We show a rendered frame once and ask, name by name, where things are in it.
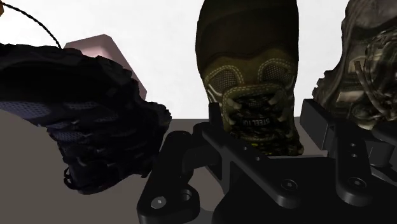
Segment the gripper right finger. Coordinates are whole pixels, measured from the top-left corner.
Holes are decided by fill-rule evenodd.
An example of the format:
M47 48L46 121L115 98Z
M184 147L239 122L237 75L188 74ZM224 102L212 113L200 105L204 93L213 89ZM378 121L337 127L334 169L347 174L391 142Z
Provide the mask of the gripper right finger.
M397 121L365 130L305 99L300 125L335 160L335 189L344 202L363 207L373 201L388 206L397 200L397 172L390 164L397 149Z

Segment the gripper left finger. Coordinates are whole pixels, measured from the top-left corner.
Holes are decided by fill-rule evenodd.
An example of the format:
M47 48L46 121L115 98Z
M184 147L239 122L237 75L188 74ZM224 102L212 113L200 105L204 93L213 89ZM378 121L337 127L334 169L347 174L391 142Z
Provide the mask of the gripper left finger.
M219 167L218 181L228 190L231 177L246 175L278 206L298 208L302 196L291 178L274 174L274 162L250 144L223 130L219 105L209 104L209 121L194 125L192 132L173 131L164 140L160 154L137 203L140 224L185 224L200 213L200 196L189 180L193 171ZM232 174L231 165L239 169Z

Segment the olive green laced shoe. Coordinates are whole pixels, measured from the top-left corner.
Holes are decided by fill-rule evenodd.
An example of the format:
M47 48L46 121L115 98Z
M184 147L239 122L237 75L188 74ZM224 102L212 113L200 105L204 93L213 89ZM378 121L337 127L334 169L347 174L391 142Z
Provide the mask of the olive green laced shoe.
M304 151L294 123L296 0L204 0L197 67L224 130L270 156Z

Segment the grey brown camouflage shoe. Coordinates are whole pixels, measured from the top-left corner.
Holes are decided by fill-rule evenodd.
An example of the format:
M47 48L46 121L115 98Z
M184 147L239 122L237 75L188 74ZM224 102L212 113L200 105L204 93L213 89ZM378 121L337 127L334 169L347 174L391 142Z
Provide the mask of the grey brown camouflage shoe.
M341 31L340 61L314 100L366 130L397 120L397 0L349 0Z

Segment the black mesh shoe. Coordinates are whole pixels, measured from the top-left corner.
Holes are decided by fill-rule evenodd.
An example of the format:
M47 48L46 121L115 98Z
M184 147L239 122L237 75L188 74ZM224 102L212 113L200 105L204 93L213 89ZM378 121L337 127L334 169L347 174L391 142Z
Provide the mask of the black mesh shoe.
M43 127L57 143L65 185L102 192L146 177L171 114L139 94L132 73L74 48L0 43L0 110Z

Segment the pink box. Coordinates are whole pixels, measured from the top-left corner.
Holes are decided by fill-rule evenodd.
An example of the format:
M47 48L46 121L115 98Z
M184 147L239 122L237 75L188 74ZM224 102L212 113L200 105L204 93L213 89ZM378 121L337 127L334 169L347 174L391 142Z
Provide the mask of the pink box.
M140 96L142 99L146 98L147 90L110 36L101 34L98 36L92 36L89 38L68 42L65 44L64 48L75 48L80 50L86 56L96 57L100 55L119 63L125 69L131 71L132 78L138 81Z

